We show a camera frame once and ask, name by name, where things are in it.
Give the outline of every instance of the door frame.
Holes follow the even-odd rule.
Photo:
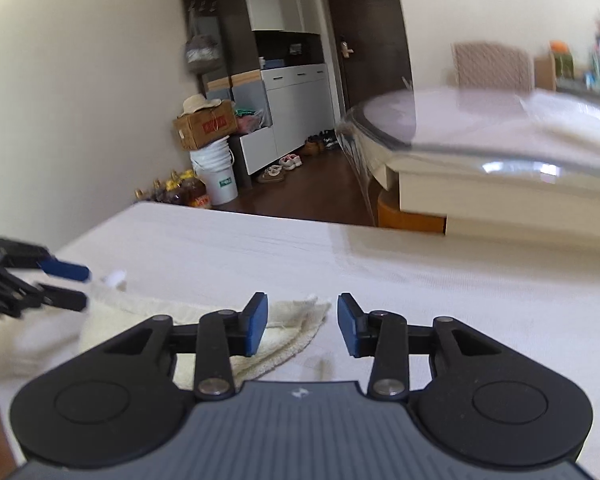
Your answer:
[[[332,70],[333,77],[329,78],[329,86],[331,88],[331,101],[333,104],[333,115],[335,123],[338,124],[346,113],[346,106],[344,101],[344,90],[342,85],[342,72],[340,71],[340,53],[338,52],[335,32],[333,30],[333,20],[331,19],[331,9],[329,7],[329,0],[317,0],[318,14],[320,15],[320,21],[324,19],[324,25],[322,41],[326,40],[327,46],[323,44],[322,50],[324,53],[324,62],[328,68]],[[400,13],[402,14],[402,20],[404,21],[404,10],[402,8],[402,1],[400,1]]]

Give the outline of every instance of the white wall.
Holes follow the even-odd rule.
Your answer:
[[[454,73],[451,44],[489,40],[543,53],[563,40],[586,60],[600,0],[401,0],[416,88],[445,84]]]
[[[186,163],[180,0],[0,0],[0,234],[58,248]]]

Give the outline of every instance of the chair backrest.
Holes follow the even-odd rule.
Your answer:
[[[530,92],[531,60],[520,49],[499,43],[455,43],[454,62],[460,88],[496,88]]]

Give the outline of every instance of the hat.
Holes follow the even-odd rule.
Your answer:
[[[182,108],[184,113],[192,114],[193,112],[200,110],[200,108],[213,108],[214,106],[218,106],[220,103],[222,103],[222,99],[211,99],[211,101],[207,101],[202,94],[194,94],[185,99],[182,104]]]

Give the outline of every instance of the door handle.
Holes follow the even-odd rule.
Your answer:
[[[353,49],[349,48],[346,41],[340,42],[340,51],[342,52],[342,57],[344,59],[349,59],[349,54],[353,54]]]

